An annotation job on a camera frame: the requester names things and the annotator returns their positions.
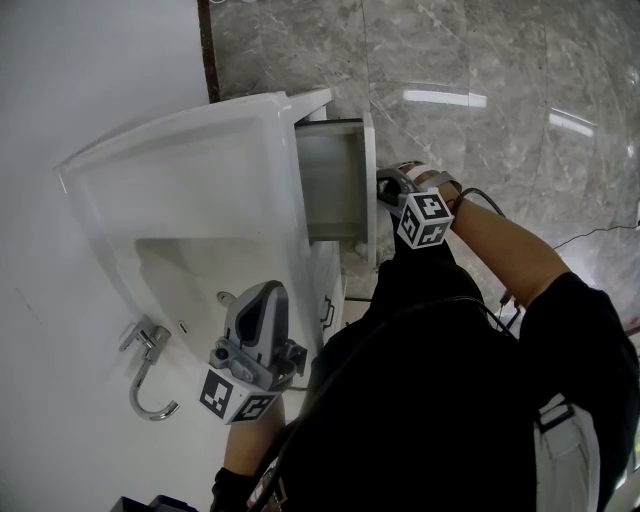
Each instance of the open drawer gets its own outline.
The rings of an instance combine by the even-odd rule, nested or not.
[[[310,241],[365,242],[374,266],[376,155],[371,116],[298,124],[296,142]]]

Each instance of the fiducial marker cube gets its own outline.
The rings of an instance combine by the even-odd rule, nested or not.
[[[440,245],[453,219],[438,189],[430,188],[407,196],[397,232],[412,249],[423,249]]]
[[[199,402],[225,425],[259,420],[278,395],[236,379],[227,368],[202,363]]]

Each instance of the faucet handle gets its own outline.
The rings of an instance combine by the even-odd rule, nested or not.
[[[154,348],[155,343],[153,342],[153,333],[155,328],[156,326],[153,324],[151,319],[147,315],[144,315],[122,342],[122,345],[120,345],[120,352],[127,350],[131,343],[133,343],[133,340],[136,339],[143,345],[146,345],[149,349]]]

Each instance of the sink drain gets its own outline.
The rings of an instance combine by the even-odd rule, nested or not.
[[[229,292],[218,292],[216,295],[218,302],[225,308],[228,308],[231,303],[236,300],[236,296]]]

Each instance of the person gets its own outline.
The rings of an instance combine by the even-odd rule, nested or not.
[[[458,190],[439,191],[453,206]],[[263,510],[604,509],[640,411],[636,351],[609,297],[513,222],[466,199],[454,214],[452,231],[526,308],[519,341],[471,300],[443,302],[482,301],[446,242],[396,238],[367,313],[313,361],[304,420],[285,427],[279,400],[231,428],[212,510],[247,510],[287,439]]]

